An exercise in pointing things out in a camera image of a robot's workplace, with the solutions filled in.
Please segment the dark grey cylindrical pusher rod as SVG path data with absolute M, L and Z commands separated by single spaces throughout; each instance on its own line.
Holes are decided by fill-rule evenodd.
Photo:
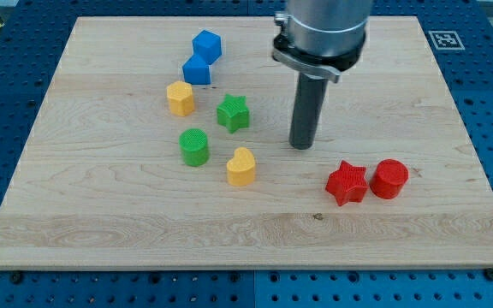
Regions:
M 314 142 L 328 81 L 300 73 L 297 81 L 289 143 L 298 150 Z

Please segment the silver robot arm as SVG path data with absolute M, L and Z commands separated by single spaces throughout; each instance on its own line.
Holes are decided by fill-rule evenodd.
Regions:
M 299 73 L 289 143 L 312 146 L 329 82 L 359 60 L 372 0 L 288 0 L 275 13 L 272 58 Z

